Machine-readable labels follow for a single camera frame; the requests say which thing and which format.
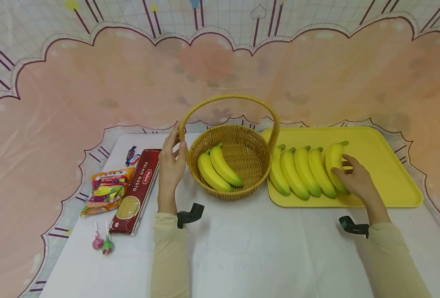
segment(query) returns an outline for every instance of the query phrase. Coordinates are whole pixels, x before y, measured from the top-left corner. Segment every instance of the beige sleeve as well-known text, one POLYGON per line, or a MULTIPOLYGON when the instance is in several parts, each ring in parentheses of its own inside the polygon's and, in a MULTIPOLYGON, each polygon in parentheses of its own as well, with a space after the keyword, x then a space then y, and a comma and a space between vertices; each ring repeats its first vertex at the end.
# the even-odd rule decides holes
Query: beige sleeve
POLYGON ((427 286, 400 230, 393 223, 376 223, 366 240, 370 281, 377 298, 429 298, 427 286))
POLYGON ((186 229, 177 228, 177 216, 156 213, 155 255, 150 287, 151 298, 189 298, 186 229))

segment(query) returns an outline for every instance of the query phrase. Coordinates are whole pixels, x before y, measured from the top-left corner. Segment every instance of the human hand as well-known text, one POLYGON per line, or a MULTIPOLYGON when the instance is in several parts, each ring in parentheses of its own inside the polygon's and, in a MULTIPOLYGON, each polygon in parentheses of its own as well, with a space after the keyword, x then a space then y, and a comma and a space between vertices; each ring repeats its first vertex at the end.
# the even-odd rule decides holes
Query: human hand
POLYGON ((159 155, 159 212, 176 214, 176 206, 173 210, 171 203, 175 205, 175 189, 185 172, 187 152, 186 142, 180 142, 178 138, 179 126, 180 123, 177 122, 166 138, 159 155), (173 152, 173 147, 178 143, 180 143, 178 150, 173 152), (167 210, 161 211, 162 206, 167 206, 167 210))
POLYGON ((368 170, 356 158, 343 154, 346 160, 342 166, 352 166, 344 171, 333 168, 332 172, 338 176, 342 184, 356 197, 360 198, 367 210, 370 225, 377 223, 390 223, 382 198, 380 197, 368 170))
POLYGON ((342 166, 352 166, 352 169, 344 171, 338 168, 332 169, 332 172, 338 176, 342 184, 352 194, 360 198, 364 204, 373 200, 382 201, 367 169, 352 156, 343 154, 342 157, 346 160, 342 162, 342 166))

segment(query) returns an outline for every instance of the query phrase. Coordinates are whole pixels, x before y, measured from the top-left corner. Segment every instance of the white tablecloth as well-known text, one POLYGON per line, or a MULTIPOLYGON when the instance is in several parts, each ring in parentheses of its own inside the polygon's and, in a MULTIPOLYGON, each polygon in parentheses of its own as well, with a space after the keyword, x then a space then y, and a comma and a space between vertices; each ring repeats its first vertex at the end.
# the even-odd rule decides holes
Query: white tablecloth
MULTIPOLYGON (((198 134, 187 134, 188 144, 198 134)), ((124 167, 127 151, 161 148, 165 134, 122 135, 104 171, 124 167)), ((115 211, 82 217, 41 293, 42 298, 147 298, 153 260, 155 184, 136 236, 114 235, 115 251, 91 248, 94 222, 105 226, 115 211)), ((369 298, 373 292, 362 260, 362 236, 345 233, 338 218, 366 223, 363 208, 281 208, 266 183, 247 199, 209 196, 188 169, 177 191, 178 210, 205 206, 188 225, 193 298, 369 298)), ((389 209, 433 297, 440 297, 440 229, 424 206, 389 209)))

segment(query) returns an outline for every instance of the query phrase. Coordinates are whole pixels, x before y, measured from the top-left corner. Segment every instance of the plastic tray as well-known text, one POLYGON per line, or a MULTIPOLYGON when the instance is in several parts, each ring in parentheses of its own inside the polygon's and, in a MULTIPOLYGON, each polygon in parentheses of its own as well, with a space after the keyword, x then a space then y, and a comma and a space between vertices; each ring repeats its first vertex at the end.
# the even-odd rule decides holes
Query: plastic tray
MULTIPOLYGON (((267 140, 271 129, 263 132, 267 140)), ((387 207, 416 207, 423 202, 423 195, 409 173, 402 166, 387 141, 376 129, 356 127, 292 127, 281 128, 277 144, 291 147, 323 147, 324 151, 334 142, 349 141, 344 153, 356 157, 370 172, 377 190, 387 207)), ((330 199, 324 194, 304 201, 293 193, 281 195, 268 179, 271 200, 282 207, 363 207, 355 195, 339 194, 330 199)))

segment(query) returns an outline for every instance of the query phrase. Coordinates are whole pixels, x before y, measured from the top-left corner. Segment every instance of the yellow banana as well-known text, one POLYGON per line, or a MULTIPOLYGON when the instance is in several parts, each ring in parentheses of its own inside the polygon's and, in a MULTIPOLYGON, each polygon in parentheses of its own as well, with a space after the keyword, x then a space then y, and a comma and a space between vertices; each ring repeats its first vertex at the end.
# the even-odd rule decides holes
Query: yellow banana
POLYGON ((235 187, 242 187, 243 179, 241 179, 241 177, 230 168, 228 163, 226 163, 225 158, 223 158, 221 147, 223 147, 222 143, 213 147, 210 151, 210 160, 212 161, 213 169, 215 169, 220 177, 225 179, 229 184, 235 187))
POLYGON ((296 148, 291 148, 281 154, 279 160, 281 171, 283 172, 286 181, 289 184, 289 188, 297 195, 301 200, 309 200, 310 194, 306 185, 299 178, 296 169, 294 168, 293 152, 296 148))
POLYGON ((338 195, 336 194, 334 185, 326 174, 326 170, 324 170, 324 167, 322 166, 321 151, 322 147, 309 151, 308 164, 310 166, 311 173, 321 187, 322 192, 328 197, 335 199, 338 195))
POLYGON ((310 148, 311 146, 306 146, 296 149, 294 152, 294 167, 296 168, 296 172, 298 172, 299 178, 301 178, 301 181, 304 182, 308 188, 310 194, 315 197, 320 197, 321 188, 316 179, 314 179, 308 164, 308 150, 310 150, 310 148))
POLYGON ((343 170, 342 169, 342 154, 344 154, 344 146, 347 146, 347 145, 349 145, 348 141, 337 142, 335 144, 330 145, 330 147, 326 151, 326 157, 324 158, 324 161, 326 163, 327 175, 329 176, 329 179, 331 180, 331 182, 335 186, 335 188, 345 195, 350 195, 351 193, 342 184, 342 182, 340 182, 338 176, 334 175, 331 172, 331 169, 333 167, 336 167, 339 170, 343 170))
POLYGON ((231 185, 220 177, 213 169, 212 161, 210 160, 210 149, 205 151, 198 157, 198 170, 202 178, 217 191, 233 191, 231 185))
POLYGON ((283 176, 280 166, 281 151, 285 148, 285 144, 279 145, 273 151, 273 157, 271 162, 271 170, 269 172, 269 179, 274 185, 274 188, 279 191, 282 195, 289 195, 291 191, 289 190, 289 184, 286 178, 283 176))

